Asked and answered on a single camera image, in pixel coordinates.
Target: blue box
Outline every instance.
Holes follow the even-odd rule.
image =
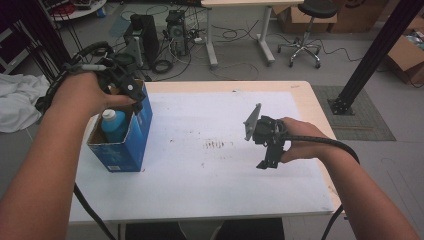
[[[149,96],[147,95],[144,84],[143,93],[146,96],[142,102],[143,110],[137,115],[134,114],[131,106],[111,108],[125,112],[127,122],[129,123],[128,132],[123,142],[107,142],[106,136],[100,126],[102,121],[101,114],[99,114],[96,124],[87,140],[88,147],[109,172],[140,172],[141,170],[153,116]]]

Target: forearm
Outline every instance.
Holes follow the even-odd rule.
[[[0,202],[0,232],[10,234],[6,239],[64,239],[81,139],[89,120],[88,114],[76,112],[51,108],[44,116]]]
[[[320,159],[358,239],[418,239],[400,210],[348,153],[331,148]]]

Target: hand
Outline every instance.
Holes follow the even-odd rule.
[[[295,120],[293,118],[285,117],[282,119],[287,127],[290,135],[293,136],[312,136],[328,138],[322,133],[315,125],[307,122]],[[312,143],[312,142],[299,142],[293,141],[290,149],[283,154],[281,162],[287,163],[295,159],[303,158],[315,158],[322,157],[326,150],[332,149],[331,145],[323,143]]]
[[[63,108],[73,114],[91,117],[109,107],[134,102],[128,96],[104,93],[97,83],[96,75],[89,72],[69,76],[54,96],[51,108]]]

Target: gray carpet mat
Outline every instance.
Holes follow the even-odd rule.
[[[396,141],[363,89],[352,104],[354,115],[333,115],[328,99],[336,99],[343,86],[312,86],[338,140]]]

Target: person's left hand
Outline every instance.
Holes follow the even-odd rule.
[[[51,108],[64,108],[87,117],[94,116],[113,106],[133,104],[135,100],[124,95],[104,93],[94,73],[69,76],[56,92]]]

